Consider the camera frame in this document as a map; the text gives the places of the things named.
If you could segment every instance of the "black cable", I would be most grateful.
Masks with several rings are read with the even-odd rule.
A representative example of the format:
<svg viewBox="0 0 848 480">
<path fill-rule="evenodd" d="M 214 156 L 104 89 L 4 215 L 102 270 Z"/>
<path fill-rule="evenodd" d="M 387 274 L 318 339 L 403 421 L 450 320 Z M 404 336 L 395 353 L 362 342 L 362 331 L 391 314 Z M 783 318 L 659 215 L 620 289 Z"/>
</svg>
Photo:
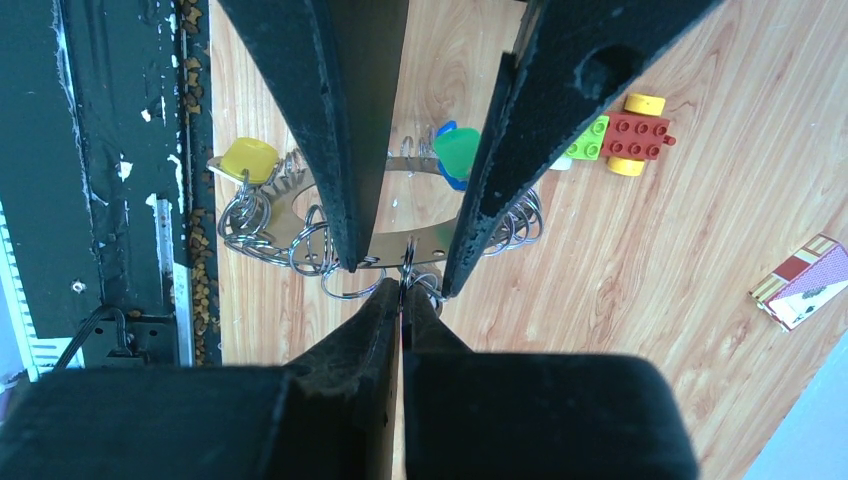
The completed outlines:
<svg viewBox="0 0 848 480">
<path fill-rule="evenodd" d="M 62 355 L 59 356 L 59 360 L 56 361 L 56 365 L 53 366 L 53 370 L 62 370 L 66 368 L 68 364 L 71 363 L 71 359 L 74 358 L 74 355 L 76 355 L 77 350 L 82 347 L 82 344 L 85 342 L 88 336 L 91 335 L 91 332 L 94 331 L 94 328 L 97 326 L 97 324 L 100 323 L 101 320 L 106 320 L 112 317 L 120 321 L 119 319 L 124 317 L 124 313 L 121 312 L 119 309 L 109 305 L 101 305 L 94 309 L 94 311 L 91 312 L 91 315 L 85 320 L 83 320 L 83 322 L 80 324 L 79 330 L 73 336 L 73 338 L 71 338 L 71 342 L 62 352 Z M 119 326 L 117 329 L 119 336 L 122 330 L 125 336 L 123 344 L 120 342 L 119 337 L 119 347 L 124 347 L 126 345 L 126 318 L 124 318 L 123 327 L 124 328 L 122 329 Z"/>
</svg>

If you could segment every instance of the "small box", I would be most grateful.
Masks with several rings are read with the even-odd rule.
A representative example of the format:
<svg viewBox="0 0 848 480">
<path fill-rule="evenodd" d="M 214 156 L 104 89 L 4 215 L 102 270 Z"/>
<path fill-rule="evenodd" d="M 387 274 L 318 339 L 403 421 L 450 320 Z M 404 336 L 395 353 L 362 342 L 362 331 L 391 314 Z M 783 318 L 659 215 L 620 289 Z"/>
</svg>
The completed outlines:
<svg viewBox="0 0 848 480">
<path fill-rule="evenodd" d="M 748 292 L 784 330 L 797 327 L 848 287 L 848 252 L 816 235 Z"/>
</svg>

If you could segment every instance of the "hole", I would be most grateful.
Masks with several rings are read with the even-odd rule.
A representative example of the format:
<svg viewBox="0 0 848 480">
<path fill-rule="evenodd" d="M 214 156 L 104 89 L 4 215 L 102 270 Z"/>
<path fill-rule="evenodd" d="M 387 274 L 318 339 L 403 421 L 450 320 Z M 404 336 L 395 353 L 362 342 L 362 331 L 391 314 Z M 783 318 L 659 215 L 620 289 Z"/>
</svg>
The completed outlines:
<svg viewBox="0 0 848 480">
<path fill-rule="evenodd" d="M 589 100 L 605 100 L 619 93 L 644 64 L 644 55 L 625 45 L 600 48 L 577 67 L 577 89 Z"/>
</svg>

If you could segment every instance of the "lego duplo brick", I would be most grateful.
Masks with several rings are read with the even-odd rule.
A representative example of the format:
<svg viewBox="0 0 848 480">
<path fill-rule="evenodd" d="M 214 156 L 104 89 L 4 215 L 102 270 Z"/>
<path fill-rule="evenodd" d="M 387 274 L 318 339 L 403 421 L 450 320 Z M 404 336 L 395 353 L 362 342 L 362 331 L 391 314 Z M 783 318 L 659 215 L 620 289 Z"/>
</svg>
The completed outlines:
<svg viewBox="0 0 848 480">
<path fill-rule="evenodd" d="M 609 117 L 601 115 L 581 133 L 577 140 L 563 154 L 564 157 L 577 160 L 597 160 L 601 154 L 601 145 L 607 131 Z"/>
<path fill-rule="evenodd" d="M 630 113 L 608 113 L 601 155 L 610 157 L 656 160 L 663 145 L 677 140 L 668 135 L 671 123 L 665 118 L 646 117 Z"/>
</svg>

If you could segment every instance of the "metal plate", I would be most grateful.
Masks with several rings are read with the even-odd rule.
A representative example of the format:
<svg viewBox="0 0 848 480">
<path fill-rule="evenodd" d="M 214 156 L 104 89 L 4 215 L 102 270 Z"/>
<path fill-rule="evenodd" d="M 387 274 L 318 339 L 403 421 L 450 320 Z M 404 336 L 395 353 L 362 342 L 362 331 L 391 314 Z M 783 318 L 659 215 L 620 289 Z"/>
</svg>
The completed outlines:
<svg viewBox="0 0 848 480">
<path fill-rule="evenodd" d="M 220 168 L 221 157 L 209 161 L 209 169 L 234 183 L 241 180 L 225 173 Z M 426 157 L 389 157 L 386 161 L 387 172 L 416 172 L 441 175 L 438 160 Z M 288 248 L 291 241 L 303 230 L 304 221 L 294 213 L 294 201 L 300 194 L 315 185 L 315 179 L 309 169 L 290 176 L 278 178 L 271 186 L 262 191 L 271 200 L 271 221 L 265 229 L 264 237 L 276 247 Z M 376 233 L 371 238 L 368 256 L 379 259 L 371 264 L 360 264 L 359 268 L 398 267 L 403 263 L 406 241 L 410 235 L 418 239 L 415 251 L 415 264 L 444 260 L 448 254 L 451 239 L 456 230 L 456 217 L 427 227 L 400 232 Z M 301 242 L 294 251 L 294 258 L 308 258 L 306 242 Z"/>
</svg>

